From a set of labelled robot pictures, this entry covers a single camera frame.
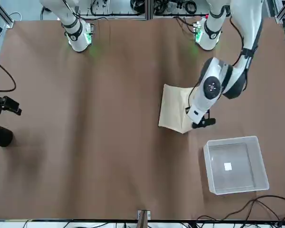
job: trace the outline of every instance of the black cylinder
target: black cylinder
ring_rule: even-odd
[[[13,140],[13,132],[4,127],[0,127],[0,146],[6,147]]]

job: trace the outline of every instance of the brown table surface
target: brown table surface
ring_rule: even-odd
[[[193,86],[211,56],[233,63],[240,39],[230,23],[211,52],[175,19],[95,25],[83,53],[71,49],[59,21],[7,31],[0,63],[17,81],[9,96],[23,112],[0,115],[15,134],[0,147],[0,219],[135,219],[138,209],[152,219],[221,219],[255,196],[285,197],[285,35],[274,19],[264,21],[247,90],[214,105],[214,126],[185,135],[157,126],[163,85]],[[0,70],[0,88],[11,86]],[[249,135],[259,139],[270,189],[210,193],[204,144]],[[285,215],[284,201],[263,202]],[[274,219],[259,205],[250,218]]]

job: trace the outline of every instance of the transparent container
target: transparent container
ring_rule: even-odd
[[[268,190],[256,136],[210,140],[204,146],[209,190],[216,194]]]

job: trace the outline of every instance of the white paper sticker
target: white paper sticker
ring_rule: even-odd
[[[137,211],[137,220],[139,220],[139,217],[141,216],[141,210]],[[147,210],[147,216],[148,216],[148,220],[151,220],[151,212],[149,210]]]
[[[232,170],[231,163],[224,163],[224,166],[226,171]]]

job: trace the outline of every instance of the brown paper bag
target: brown paper bag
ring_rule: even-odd
[[[192,88],[163,86],[161,113],[158,125],[182,134],[192,129],[192,120],[186,114],[188,96]]]

